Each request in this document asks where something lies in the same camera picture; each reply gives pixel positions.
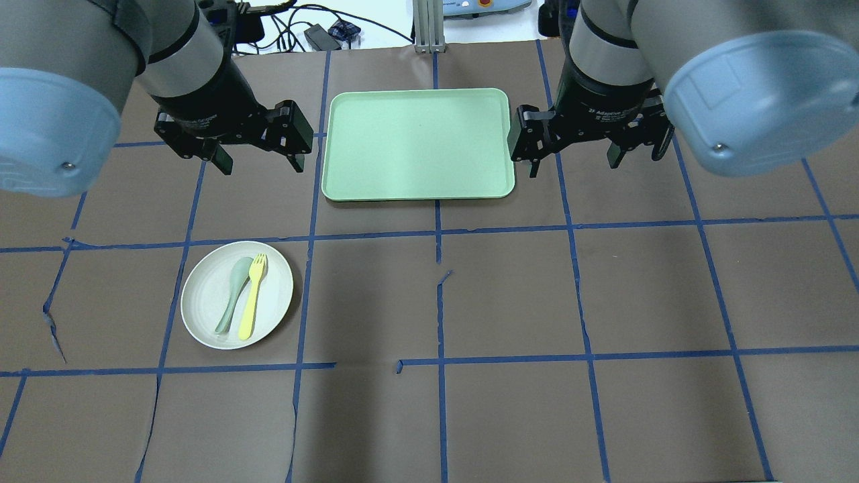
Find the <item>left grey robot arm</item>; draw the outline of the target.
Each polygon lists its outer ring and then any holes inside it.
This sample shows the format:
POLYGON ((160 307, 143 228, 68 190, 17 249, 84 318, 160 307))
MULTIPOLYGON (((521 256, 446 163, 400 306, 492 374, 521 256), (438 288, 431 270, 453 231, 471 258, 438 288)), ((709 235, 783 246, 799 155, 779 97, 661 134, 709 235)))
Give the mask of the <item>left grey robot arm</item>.
POLYGON ((3 1, 1 186, 71 197, 96 181, 117 143, 132 85, 158 105, 156 135, 223 174, 224 146, 285 156, 297 173, 313 128, 292 100, 266 108, 234 63, 291 1, 3 1))

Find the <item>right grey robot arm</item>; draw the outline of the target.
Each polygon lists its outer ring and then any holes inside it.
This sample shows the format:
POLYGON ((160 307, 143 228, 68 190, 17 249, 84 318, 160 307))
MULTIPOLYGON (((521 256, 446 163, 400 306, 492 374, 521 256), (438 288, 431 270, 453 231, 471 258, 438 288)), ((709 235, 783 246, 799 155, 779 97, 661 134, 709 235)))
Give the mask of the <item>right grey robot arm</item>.
POLYGON ((547 1, 540 33, 564 41, 558 91, 507 138, 531 176, 597 140, 611 168, 639 146, 658 161, 676 129, 709 173, 751 176, 857 125, 856 1, 547 1))

